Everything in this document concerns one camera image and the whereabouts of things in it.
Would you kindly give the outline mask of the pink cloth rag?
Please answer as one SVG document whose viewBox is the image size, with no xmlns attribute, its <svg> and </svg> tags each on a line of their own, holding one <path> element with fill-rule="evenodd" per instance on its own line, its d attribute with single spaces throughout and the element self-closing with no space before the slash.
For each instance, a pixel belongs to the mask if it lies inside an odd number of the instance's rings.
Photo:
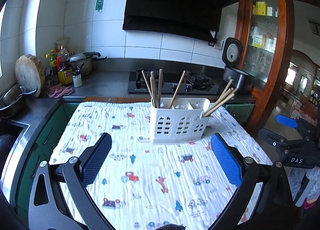
<svg viewBox="0 0 320 230">
<path fill-rule="evenodd" d="M 47 95 L 50 98 L 61 98 L 63 96 L 68 96 L 73 93 L 73 88 L 71 86 L 63 86 L 58 84 L 48 89 Z"/>
</svg>

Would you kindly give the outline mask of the black range hood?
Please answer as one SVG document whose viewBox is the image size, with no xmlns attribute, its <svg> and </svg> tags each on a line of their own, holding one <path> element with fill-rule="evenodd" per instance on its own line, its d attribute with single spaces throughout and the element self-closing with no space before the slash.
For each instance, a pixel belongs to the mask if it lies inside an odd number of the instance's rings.
<svg viewBox="0 0 320 230">
<path fill-rule="evenodd" d="M 239 0 L 126 0 L 124 30 L 217 42 L 223 8 Z"/>
</svg>

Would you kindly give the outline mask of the white plastic utensil holder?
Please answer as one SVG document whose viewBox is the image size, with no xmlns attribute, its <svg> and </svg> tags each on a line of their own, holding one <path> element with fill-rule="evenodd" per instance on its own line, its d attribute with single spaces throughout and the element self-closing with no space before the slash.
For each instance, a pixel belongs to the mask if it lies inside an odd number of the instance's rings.
<svg viewBox="0 0 320 230">
<path fill-rule="evenodd" d="M 160 108 L 150 109 L 150 142 L 178 144 L 201 139 L 209 118 L 203 114 L 209 109 L 207 98 L 177 98 L 169 106 L 170 98 L 162 98 Z"/>
</svg>

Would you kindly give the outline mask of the steel kitchen sink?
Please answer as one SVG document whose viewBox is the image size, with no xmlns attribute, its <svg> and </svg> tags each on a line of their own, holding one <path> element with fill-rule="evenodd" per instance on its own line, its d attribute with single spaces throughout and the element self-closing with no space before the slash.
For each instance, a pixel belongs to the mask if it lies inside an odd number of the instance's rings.
<svg viewBox="0 0 320 230">
<path fill-rule="evenodd" d="M 25 123 L 1 118 L 1 190 L 8 202 L 10 201 L 11 187 L 8 190 L 7 187 L 4 187 L 4 177 L 13 149 L 28 128 L 29 125 Z"/>
</svg>

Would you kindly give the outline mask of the green wall sticker hook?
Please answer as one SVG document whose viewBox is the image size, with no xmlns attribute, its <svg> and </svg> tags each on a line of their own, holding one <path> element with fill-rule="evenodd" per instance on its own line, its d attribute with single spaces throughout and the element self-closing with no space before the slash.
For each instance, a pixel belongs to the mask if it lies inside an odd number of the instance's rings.
<svg viewBox="0 0 320 230">
<path fill-rule="evenodd" d="M 104 0 L 96 0 L 95 10 L 101 12 L 103 10 Z"/>
</svg>

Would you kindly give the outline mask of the white cartoon-print cloth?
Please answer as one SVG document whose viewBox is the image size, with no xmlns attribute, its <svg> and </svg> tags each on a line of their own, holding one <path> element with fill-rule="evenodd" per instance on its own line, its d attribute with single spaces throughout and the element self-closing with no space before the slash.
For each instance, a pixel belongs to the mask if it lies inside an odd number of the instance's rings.
<svg viewBox="0 0 320 230">
<path fill-rule="evenodd" d="M 210 148 L 219 133 L 242 156 L 270 164 L 259 144 L 224 109 L 209 119 L 199 141 L 156 145 L 149 140 L 149 103 L 81 103 L 50 157 L 65 163 L 102 133 L 112 148 L 87 191 L 116 229 L 157 229 L 167 223 L 208 229 L 235 192 Z"/>
</svg>

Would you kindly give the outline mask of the black rice cooker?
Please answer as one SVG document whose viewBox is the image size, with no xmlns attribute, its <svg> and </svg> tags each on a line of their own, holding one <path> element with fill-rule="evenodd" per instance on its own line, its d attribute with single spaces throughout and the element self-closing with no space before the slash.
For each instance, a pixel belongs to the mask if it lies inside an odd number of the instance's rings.
<svg viewBox="0 0 320 230">
<path fill-rule="evenodd" d="M 252 90 L 252 75 L 237 68 L 242 53 L 241 41 L 229 37 L 225 41 L 222 52 L 222 61 L 225 64 L 223 80 L 229 82 L 233 80 L 231 86 L 237 88 L 242 93 L 249 93 Z"/>
</svg>

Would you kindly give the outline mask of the pressure cooker pot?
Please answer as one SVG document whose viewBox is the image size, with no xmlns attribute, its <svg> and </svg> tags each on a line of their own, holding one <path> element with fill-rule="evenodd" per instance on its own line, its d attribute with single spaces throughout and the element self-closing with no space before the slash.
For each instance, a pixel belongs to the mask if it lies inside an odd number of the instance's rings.
<svg viewBox="0 0 320 230">
<path fill-rule="evenodd" d="M 89 77 L 93 72 L 93 63 L 105 60 L 99 52 L 78 52 L 70 57 L 73 71 L 80 71 L 82 77 Z"/>
</svg>

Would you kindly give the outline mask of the small white jar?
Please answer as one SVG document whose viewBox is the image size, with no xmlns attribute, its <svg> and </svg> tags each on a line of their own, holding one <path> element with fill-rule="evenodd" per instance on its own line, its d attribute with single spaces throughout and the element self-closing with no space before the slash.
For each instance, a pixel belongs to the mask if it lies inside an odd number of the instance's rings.
<svg viewBox="0 0 320 230">
<path fill-rule="evenodd" d="M 81 71 L 75 70 L 72 72 L 73 77 L 73 85 L 75 88 L 79 88 L 82 86 L 82 78 L 81 78 Z"/>
</svg>

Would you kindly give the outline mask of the green-capped oil bottle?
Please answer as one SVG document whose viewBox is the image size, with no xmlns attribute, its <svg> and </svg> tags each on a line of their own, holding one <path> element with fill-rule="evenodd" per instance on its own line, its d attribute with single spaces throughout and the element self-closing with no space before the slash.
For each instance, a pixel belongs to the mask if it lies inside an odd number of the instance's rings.
<svg viewBox="0 0 320 230">
<path fill-rule="evenodd" d="M 50 51 L 50 65 L 51 65 L 52 71 L 53 71 L 54 85 L 57 85 L 59 83 L 59 78 L 58 78 L 58 73 L 57 73 L 57 62 L 56 62 L 55 50 Z"/>
</svg>

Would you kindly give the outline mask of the black gas stove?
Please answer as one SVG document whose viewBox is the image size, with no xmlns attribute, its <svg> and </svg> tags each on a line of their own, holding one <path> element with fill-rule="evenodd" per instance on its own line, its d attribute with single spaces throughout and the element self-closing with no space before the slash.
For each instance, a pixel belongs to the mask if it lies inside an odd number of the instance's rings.
<svg viewBox="0 0 320 230">
<path fill-rule="evenodd" d="M 150 82 L 151 73 L 154 74 L 156 86 L 161 84 L 162 94 L 171 95 L 176 91 L 181 78 L 180 74 L 164 72 L 160 77 L 159 69 L 139 69 L 130 72 L 127 92 L 131 94 L 149 93 L 151 86 L 147 83 Z M 218 95 L 222 92 L 220 85 L 219 80 L 187 71 L 178 93 L 180 95 Z"/>
</svg>

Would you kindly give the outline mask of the soy sauce bottle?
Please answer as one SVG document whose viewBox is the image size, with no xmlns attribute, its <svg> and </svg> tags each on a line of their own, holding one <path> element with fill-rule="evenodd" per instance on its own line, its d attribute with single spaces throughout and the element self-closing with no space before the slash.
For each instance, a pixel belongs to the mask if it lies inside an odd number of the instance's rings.
<svg viewBox="0 0 320 230">
<path fill-rule="evenodd" d="M 59 82 L 65 86 L 71 85 L 73 82 L 72 65 L 69 53 L 64 45 L 60 46 L 60 52 L 57 55 L 56 61 Z"/>
</svg>

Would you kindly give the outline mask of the wooden glass-door cabinet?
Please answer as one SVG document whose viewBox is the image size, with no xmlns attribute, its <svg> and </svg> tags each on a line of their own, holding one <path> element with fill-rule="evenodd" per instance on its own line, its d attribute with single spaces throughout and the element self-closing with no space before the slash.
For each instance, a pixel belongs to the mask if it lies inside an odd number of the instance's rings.
<svg viewBox="0 0 320 230">
<path fill-rule="evenodd" d="M 253 76 L 254 107 L 244 129 L 264 127 L 282 92 L 295 35 L 292 0 L 240 0 L 236 38 L 243 50 L 238 68 Z"/>
</svg>

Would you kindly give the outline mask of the round wooden cutting board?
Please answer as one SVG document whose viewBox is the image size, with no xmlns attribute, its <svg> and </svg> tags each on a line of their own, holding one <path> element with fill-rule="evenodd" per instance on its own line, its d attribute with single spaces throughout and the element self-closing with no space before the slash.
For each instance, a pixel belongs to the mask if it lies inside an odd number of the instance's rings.
<svg viewBox="0 0 320 230">
<path fill-rule="evenodd" d="M 46 85 L 46 75 L 42 62 L 31 54 L 24 54 L 16 60 L 15 78 L 18 85 L 25 87 L 27 92 L 39 97 Z"/>
</svg>

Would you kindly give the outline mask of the dark wooden chopstick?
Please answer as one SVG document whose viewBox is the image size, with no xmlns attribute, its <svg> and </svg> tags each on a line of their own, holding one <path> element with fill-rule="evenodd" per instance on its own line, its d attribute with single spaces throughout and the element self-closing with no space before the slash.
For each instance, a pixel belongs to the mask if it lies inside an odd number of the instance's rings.
<svg viewBox="0 0 320 230">
<path fill-rule="evenodd" d="M 147 80 L 147 77 L 146 77 L 146 74 L 145 74 L 145 71 L 144 71 L 144 70 L 142 70 L 142 76 L 143 76 L 143 78 L 144 78 L 144 82 L 146 83 L 146 87 L 147 87 L 148 92 L 149 92 L 149 94 L 150 94 L 151 100 L 153 100 L 152 91 L 151 91 L 151 88 L 150 88 L 150 85 L 149 85 L 149 82 L 148 82 L 148 80 Z"/>
</svg>

